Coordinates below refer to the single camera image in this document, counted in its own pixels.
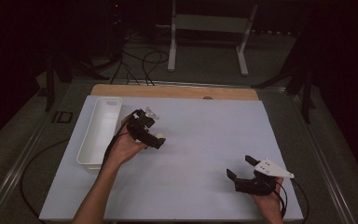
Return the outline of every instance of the person's right hand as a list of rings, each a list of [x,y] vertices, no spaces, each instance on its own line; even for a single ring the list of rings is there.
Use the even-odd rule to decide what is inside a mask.
[[[278,184],[276,184],[276,191],[279,193],[281,190],[281,184],[283,182],[282,177],[276,178]],[[259,196],[251,194],[255,204],[257,205],[258,210],[260,211],[261,216],[267,221],[268,224],[281,224],[282,215],[281,215],[281,205],[280,199],[275,193],[270,193],[270,195]]]

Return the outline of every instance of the gray floor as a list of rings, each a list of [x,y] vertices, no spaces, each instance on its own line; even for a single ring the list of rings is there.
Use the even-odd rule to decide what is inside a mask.
[[[295,40],[282,35],[251,35],[245,50],[248,77],[240,75],[234,45],[194,47],[187,42],[183,40],[183,45],[179,42],[173,73],[167,71],[167,63],[159,64],[150,73],[156,85],[249,88],[278,74]],[[139,47],[153,47],[165,52],[169,48],[159,42],[131,41],[125,51],[140,58],[151,51]],[[157,53],[147,58],[154,62],[158,59]],[[142,61],[125,55],[124,62],[141,84],[145,84]],[[116,70],[117,65],[102,74],[111,77]],[[126,83],[127,74],[122,66],[113,83]],[[75,77],[70,84],[57,81],[57,100],[50,113],[44,112],[46,99],[35,96],[0,132],[0,223],[38,223],[20,194],[18,182],[25,167],[21,163],[27,164],[38,152],[68,139],[92,86],[110,81],[82,76]],[[358,223],[358,165],[348,145],[317,88],[312,91],[315,107],[310,111],[309,125],[298,114],[298,98],[282,92],[287,81],[260,90],[258,95],[268,111],[283,159],[307,193],[310,204],[307,223]],[[72,112],[74,119],[70,123],[52,123],[56,111]],[[42,152],[23,176],[24,193],[37,213],[42,208],[66,145],[67,142],[62,142]],[[305,213],[306,201],[300,191],[296,193]]]

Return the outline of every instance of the forearm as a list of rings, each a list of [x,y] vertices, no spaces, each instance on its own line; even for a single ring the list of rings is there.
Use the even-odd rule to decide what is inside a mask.
[[[83,203],[77,210],[73,223],[103,223],[103,215],[109,193],[115,182],[119,165],[104,167]]]

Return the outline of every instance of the white table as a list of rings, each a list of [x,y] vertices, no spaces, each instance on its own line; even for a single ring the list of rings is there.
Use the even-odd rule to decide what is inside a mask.
[[[76,155],[99,96],[86,100],[40,214],[41,219],[72,219],[96,174]],[[161,116],[151,133],[165,133],[160,149],[149,148],[119,171],[106,207],[109,220],[239,221],[260,219],[251,197],[236,192],[226,169],[252,178],[245,155],[269,158],[284,167],[281,152],[260,101],[122,97],[120,116],[150,106]],[[285,220],[302,214],[291,182]]]

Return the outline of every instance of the white tray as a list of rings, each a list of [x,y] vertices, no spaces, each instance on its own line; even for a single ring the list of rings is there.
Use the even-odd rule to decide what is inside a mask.
[[[121,98],[98,98],[86,135],[77,154],[78,163],[90,170],[101,168],[103,154],[116,131],[121,106]]]

